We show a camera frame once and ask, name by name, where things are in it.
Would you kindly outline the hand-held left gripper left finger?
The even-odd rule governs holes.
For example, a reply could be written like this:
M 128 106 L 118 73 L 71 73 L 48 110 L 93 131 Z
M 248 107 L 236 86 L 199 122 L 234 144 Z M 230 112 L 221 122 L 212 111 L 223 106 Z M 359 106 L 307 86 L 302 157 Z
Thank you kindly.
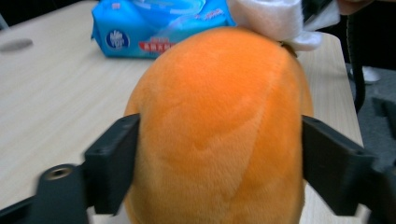
M 84 153 L 88 202 L 96 214 L 116 215 L 133 182 L 140 115 L 115 121 Z

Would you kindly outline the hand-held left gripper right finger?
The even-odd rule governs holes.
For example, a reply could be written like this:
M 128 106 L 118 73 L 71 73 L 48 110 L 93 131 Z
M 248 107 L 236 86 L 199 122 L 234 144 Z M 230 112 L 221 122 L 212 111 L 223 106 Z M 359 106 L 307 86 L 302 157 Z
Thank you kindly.
M 303 116 L 304 178 L 337 216 L 354 216 L 375 157 L 326 123 Z

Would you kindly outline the white wet wipe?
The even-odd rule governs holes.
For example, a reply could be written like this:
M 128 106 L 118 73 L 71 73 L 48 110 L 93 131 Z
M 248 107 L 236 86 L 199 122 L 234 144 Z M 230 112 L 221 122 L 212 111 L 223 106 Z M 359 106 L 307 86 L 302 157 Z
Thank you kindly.
M 336 0 L 331 0 L 317 16 L 304 22 L 302 0 L 226 0 L 234 22 L 255 33 L 310 51 L 321 44 L 319 29 L 340 21 Z

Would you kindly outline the orange plush toy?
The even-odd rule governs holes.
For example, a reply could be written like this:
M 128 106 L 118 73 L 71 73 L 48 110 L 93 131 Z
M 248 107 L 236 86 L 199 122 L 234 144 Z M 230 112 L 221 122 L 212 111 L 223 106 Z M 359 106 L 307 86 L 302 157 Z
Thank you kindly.
M 194 35 L 140 78 L 133 224 L 299 224 L 304 71 L 284 44 L 242 28 Z

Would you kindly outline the blue wet wipes pack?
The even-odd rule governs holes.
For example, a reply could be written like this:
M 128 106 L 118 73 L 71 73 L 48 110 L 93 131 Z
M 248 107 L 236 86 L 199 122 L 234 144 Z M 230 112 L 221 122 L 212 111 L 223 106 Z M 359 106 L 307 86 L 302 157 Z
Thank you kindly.
M 156 58 L 205 30 L 234 26 L 226 0 L 100 0 L 92 39 L 107 57 Z

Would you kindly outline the small white object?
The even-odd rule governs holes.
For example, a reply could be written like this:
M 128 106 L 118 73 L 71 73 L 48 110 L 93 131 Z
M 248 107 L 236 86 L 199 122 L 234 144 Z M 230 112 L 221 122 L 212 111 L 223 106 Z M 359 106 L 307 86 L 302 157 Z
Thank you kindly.
M 381 76 L 371 66 L 363 66 L 362 74 L 366 85 L 375 84 L 381 79 Z

